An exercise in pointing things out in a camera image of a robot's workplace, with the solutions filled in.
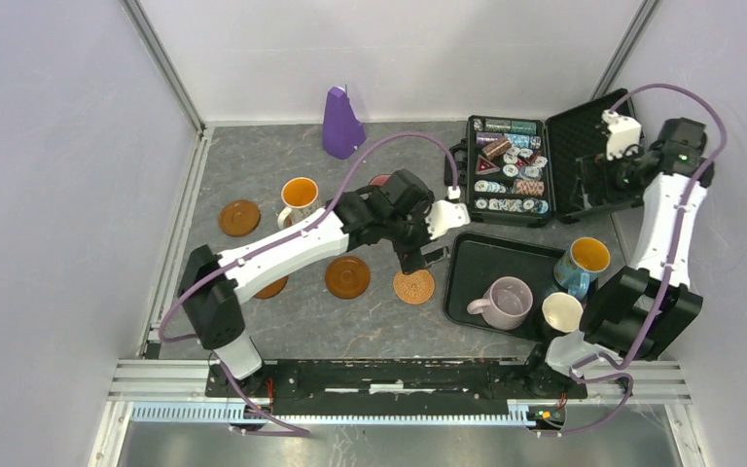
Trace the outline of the wooden coaster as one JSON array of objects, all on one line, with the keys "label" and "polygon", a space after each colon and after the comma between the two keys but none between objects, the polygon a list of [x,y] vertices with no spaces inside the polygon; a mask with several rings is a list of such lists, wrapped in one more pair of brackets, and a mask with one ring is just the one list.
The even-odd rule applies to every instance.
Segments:
[{"label": "wooden coaster", "polygon": [[280,279],[275,280],[274,282],[270,283],[268,286],[257,292],[255,294],[255,298],[259,300],[267,300],[277,296],[284,290],[288,283],[288,280],[288,276],[283,276]]},{"label": "wooden coaster", "polygon": [[256,203],[238,199],[226,204],[220,211],[218,225],[229,236],[246,236],[253,232],[261,221],[261,211]]},{"label": "wooden coaster", "polygon": [[328,291],[342,300],[361,296],[368,289],[370,281],[369,266],[356,256],[338,257],[331,261],[325,271]]}]

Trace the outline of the blue butterfly mug yellow inside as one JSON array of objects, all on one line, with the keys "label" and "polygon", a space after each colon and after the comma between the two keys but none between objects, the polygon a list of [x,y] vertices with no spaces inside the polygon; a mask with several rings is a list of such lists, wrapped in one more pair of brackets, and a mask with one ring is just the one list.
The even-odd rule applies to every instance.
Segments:
[{"label": "blue butterfly mug yellow inside", "polygon": [[606,245],[593,237],[576,239],[553,268],[556,283],[572,297],[582,300],[591,283],[611,263],[611,253]]}]

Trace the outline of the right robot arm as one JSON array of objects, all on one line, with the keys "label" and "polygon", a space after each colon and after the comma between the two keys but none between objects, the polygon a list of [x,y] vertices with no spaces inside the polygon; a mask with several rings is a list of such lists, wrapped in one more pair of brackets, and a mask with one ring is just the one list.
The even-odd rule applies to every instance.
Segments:
[{"label": "right robot arm", "polygon": [[578,377],[595,361],[623,370],[635,360],[658,359],[703,305],[691,288],[688,257],[696,213],[714,176],[703,155],[705,124],[667,120],[643,148],[635,119],[606,111],[603,121],[606,151],[594,161],[609,185],[642,194],[642,227],[631,260],[592,294],[578,330],[553,339],[545,360],[524,368],[523,385],[536,397],[551,395],[562,375]]}]

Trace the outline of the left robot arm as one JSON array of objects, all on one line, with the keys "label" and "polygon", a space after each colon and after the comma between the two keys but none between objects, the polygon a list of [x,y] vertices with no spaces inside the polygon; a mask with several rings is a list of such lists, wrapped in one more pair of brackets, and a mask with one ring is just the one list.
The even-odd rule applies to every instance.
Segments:
[{"label": "left robot arm", "polygon": [[458,195],[451,188],[447,198],[436,199],[416,175],[400,169],[382,185],[342,193],[254,243],[221,253],[202,245],[188,258],[174,306],[183,309],[194,338],[216,356],[231,386],[255,396],[266,386],[267,371],[246,330],[243,304],[284,276],[382,240],[392,244],[404,274],[428,269],[446,251],[423,253],[423,247],[470,222]]}]

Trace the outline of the dark pink mug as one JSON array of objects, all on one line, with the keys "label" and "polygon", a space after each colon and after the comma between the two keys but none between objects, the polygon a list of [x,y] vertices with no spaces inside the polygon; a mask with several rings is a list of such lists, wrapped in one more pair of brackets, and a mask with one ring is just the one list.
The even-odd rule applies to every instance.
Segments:
[{"label": "dark pink mug", "polygon": [[380,174],[372,178],[369,182],[370,186],[382,186],[390,178],[390,174]]}]

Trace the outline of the woven round coaster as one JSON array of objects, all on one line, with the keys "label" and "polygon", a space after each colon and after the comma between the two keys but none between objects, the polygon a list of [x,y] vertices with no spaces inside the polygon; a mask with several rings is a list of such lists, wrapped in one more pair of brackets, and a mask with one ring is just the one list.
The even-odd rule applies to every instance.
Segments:
[{"label": "woven round coaster", "polygon": [[421,305],[432,298],[436,282],[427,269],[411,274],[397,272],[393,279],[393,289],[402,302],[409,305]]}]

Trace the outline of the light lilac mug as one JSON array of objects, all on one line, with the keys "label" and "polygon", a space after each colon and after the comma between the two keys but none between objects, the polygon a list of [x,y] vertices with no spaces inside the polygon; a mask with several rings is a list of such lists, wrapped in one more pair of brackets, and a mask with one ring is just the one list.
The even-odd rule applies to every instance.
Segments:
[{"label": "light lilac mug", "polygon": [[466,311],[480,315],[493,329],[511,331],[526,319],[533,306],[533,293],[521,279],[504,276],[495,280],[481,298],[471,301]]}]

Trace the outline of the cream mug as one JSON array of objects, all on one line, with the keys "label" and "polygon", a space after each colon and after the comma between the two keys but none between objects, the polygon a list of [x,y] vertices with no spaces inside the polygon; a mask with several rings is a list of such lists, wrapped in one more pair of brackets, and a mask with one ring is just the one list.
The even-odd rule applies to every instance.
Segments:
[{"label": "cream mug", "polygon": [[552,329],[568,334],[579,329],[584,306],[567,293],[554,292],[543,300],[541,310],[546,323]]}]

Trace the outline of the floral mug yellow inside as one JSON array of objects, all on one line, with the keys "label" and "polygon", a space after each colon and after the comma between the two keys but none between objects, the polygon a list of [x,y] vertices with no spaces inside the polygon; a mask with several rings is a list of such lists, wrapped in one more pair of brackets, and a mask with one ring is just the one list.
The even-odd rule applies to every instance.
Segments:
[{"label": "floral mug yellow inside", "polygon": [[281,199],[284,208],[277,216],[279,230],[303,221],[323,206],[318,185],[307,177],[289,180],[281,190]]}]

